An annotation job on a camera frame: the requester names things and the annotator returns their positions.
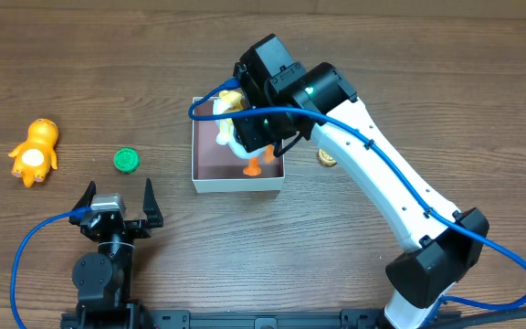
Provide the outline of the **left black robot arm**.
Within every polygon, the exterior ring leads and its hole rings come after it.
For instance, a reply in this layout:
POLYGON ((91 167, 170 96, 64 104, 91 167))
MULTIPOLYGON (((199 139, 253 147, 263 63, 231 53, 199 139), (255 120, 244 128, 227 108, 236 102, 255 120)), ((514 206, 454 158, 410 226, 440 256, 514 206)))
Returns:
POLYGON ((78 290, 73 314, 61 316, 62 329, 156 329, 159 325, 141 301, 132 298, 134 241, 147 239, 163 226, 150 179, 145 182, 142 219, 127 220, 118 193, 100 195, 90 182, 73 207, 69 223, 98 244, 76 261, 72 281, 78 290))

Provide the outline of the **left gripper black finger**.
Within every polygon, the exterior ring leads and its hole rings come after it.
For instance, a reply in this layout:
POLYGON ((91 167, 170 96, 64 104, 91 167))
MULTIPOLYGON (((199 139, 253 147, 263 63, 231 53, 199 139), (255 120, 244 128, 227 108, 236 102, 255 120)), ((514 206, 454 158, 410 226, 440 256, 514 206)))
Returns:
POLYGON ((68 218, 71 225, 79 225, 85 214, 89 211, 93 197, 96 195, 96 184, 90 181, 83 196, 79 199, 76 205, 72 208, 72 215, 68 218))
POLYGON ((149 228, 163 227, 163 215, 156 201, 150 178, 147 178, 145 182, 142 211, 146 215, 149 228))

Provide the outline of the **white plush duck toy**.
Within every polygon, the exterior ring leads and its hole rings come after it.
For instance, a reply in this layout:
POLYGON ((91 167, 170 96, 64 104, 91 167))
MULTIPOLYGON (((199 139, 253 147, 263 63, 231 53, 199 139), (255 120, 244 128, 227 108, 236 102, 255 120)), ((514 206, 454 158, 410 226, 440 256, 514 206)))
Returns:
MULTIPOLYGON (((213 114, 226 114, 235 111, 242 111, 243 95, 233 90, 222 90, 218 93, 218 98, 214 101, 213 114)), ((266 163, 272 162, 275 147, 268 145, 248 152, 245 147, 238 141, 236 127, 231 119, 216 120, 219 132, 216 136, 216 143, 222 146, 228 146, 233 154, 243 160, 248 160, 247 166, 243 169, 243 174, 248 176, 259 176, 262 172, 258 164, 258 158, 263 157, 266 163)))

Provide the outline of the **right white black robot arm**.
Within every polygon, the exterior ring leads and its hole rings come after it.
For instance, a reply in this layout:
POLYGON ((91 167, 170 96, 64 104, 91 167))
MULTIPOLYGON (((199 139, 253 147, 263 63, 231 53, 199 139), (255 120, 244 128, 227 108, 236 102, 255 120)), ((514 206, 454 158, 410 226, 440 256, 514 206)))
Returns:
POLYGON ((386 324, 431 321, 444 294, 479 260, 489 222, 436 192, 376 127, 356 89, 333 65, 237 63, 248 104, 235 119, 248 151, 301 133, 327 151, 381 212, 402 249, 385 273, 394 295, 386 324))

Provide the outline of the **white box pink interior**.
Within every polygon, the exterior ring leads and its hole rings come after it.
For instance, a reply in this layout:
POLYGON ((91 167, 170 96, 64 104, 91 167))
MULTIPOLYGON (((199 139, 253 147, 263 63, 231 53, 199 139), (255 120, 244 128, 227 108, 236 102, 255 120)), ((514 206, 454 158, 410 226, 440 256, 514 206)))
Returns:
POLYGON ((262 173, 243 173, 248 160, 237 157, 227 145, 216 142, 218 127, 213 121, 193 121, 192 182, 197 193, 279 191, 285 179, 282 157, 266 163, 258 158, 262 173))

